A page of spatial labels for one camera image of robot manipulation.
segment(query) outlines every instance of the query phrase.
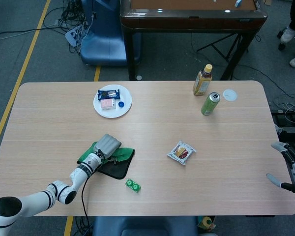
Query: soda can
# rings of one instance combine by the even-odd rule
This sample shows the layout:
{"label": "soda can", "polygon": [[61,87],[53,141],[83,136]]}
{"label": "soda can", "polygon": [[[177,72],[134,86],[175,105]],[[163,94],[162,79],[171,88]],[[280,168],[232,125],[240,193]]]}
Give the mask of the soda can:
{"label": "soda can", "polygon": [[209,116],[220,101],[220,95],[217,92],[212,92],[206,98],[205,103],[201,108],[201,113],[204,116]]}

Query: yellow floor line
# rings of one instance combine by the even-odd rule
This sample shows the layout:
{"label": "yellow floor line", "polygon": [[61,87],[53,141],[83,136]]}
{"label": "yellow floor line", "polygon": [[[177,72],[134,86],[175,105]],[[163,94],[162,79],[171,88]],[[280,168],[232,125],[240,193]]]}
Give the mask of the yellow floor line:
{"label": "yellow floor line", "polygon": [[64,229],[63,236],[70,236],[71,235],[72,223],[73,223],[73,216],[68,216],[67,222],[65,223],[65,229]]}
{"label": "yellow floor line", "polygon": [[[48,9],[49,4],[50,4],[50,0],[47,0],[47,2],[46,2],[46,4],[45,4],[45,7],[44,7],[44,10],[43,10],[43,13],[41,14],[40,20],[39,20],[39,22],[38,22],[38,26],[37,26],[38,29],[41,28],[42,25],[43,25],[43,20],[44,20],[44,18],[45,18],[45,15],[46,15],[46,12],[47,12],[47,9]],[[20,87],[20,84],[21,84],[21,81],[22,81],[22,79],[23,79],[23,76],[24,76],[24,73],[25,73],[26,67],[27,67],[27,65],[28,65],[28,63],[29,63],[29,60],[30,60],[31,54],[32,54],[32,52],[33,52],[33,50],[34,50],[34,46],[35,46],[35,44],[36,44],[36,41],[37,41],[37,38],[38,38],[39,32],[40,32],[40,31],[37,30],[37,31],[35,32],[35,34],[34,34],[34,37],[33,37],[33,40],[31,41],[31,44],[30,44],[30,47],[29,47],[28,53],[27,53],[27,55],[26,55],[26,57],[25,57],[25,60],[24,60],[24,62],[23,62],[23,66],[22,66],[22,68],[21,68],[20,74],[19,74],[19,76],[18,76],[18,79],[16,80],[16,83],[15,83],[15,86],[14,86],[14,88],[13,88],[13,91],[12,91],[12,94],[11,94],[11,96],[10,96],[10,99],[9,99],[9,101],[8,101],[8,104],[7,104],[6,107],[5,107],[5,110],[4,110],[4,113],[3,113],[3,116],[2,116],[1,121],[0,121],[0,135],[1,135],[1,132],[2,132],[2,130],[3,130],[4,124],[5,124],[5,122],[6,122],[6,119],[7,119],[8,115],[9,115],[9,112],[10,112],[10,110],[11,110],[12,104],[13,104],[14,99],[15,99],[15,96],[16,96],[16,93],[17,93],[17,91],[18,91],[18,89],[19,89],[19,87]]]}
{"label": "yellow floor line", "polygon": [[94,82],[99,81],[99,74],[100,74],[100,65],[98,65],[98,66],[96,67],[96,70],[95,70],[95,76],[94,76]]}

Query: yellow bottle cap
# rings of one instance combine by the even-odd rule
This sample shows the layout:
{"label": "yellow bottle cap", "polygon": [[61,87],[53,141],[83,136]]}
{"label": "yellow bottle cap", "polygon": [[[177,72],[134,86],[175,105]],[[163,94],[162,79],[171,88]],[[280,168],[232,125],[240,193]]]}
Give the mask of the yellow bottle cap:
{"label": "yellow bottle cap", "polygon": [[210,73],[212,71],[213,66],[211,64],[207,64],[205,67],[205,72]]}

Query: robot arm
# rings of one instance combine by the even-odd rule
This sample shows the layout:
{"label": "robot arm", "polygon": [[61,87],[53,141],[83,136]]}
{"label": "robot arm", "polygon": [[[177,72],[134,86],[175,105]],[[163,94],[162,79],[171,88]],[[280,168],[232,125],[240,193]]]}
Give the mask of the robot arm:
{"label": "robot arm", "polygon": [[[281,142],[275,142],[271,144],[271,146],[274,149],[278,150],[283,155],[285,161],[288,163],[288,165],[291,168],[292,176],[295,182],[295,149],[289,144],[281,143]],[[295,184],[282,183],[271,174],[267,174],[266,177],[276,186],[295,193]]]}
{"label": "robot arm", "polygon": [[56,180],[41,192],[26,197],[0,198],[0,236],[7,236],[13,223],[19,217],[31,217],[53,207],[56,200],[69,204],[75,198],[81,185],[96,171],[102,161],[109,158],[120,147],[114,137],[105,134],[94,146],[87,158],[70,174],[72,185]]}

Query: green cloth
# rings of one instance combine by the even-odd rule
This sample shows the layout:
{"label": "green cloth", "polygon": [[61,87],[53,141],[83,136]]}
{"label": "green cloth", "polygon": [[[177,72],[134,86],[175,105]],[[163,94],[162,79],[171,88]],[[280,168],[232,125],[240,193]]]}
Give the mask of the green cloth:
{"label": "green cloth", "polygon": [[[77,161],[78,164],[83,162],[88,155],[90,155],[91,153],[94,153],[93,147],[96,143],[97,142],[94,142],[92,146],[90,146],[90,148],[86,152],[84,152],[82,156],[80,156],[79,160]],[[117,162],[125,161],[130,158],[132,152],[133,152],[133,149],[129,147],[118,148],[109,159],[116,160]]]}

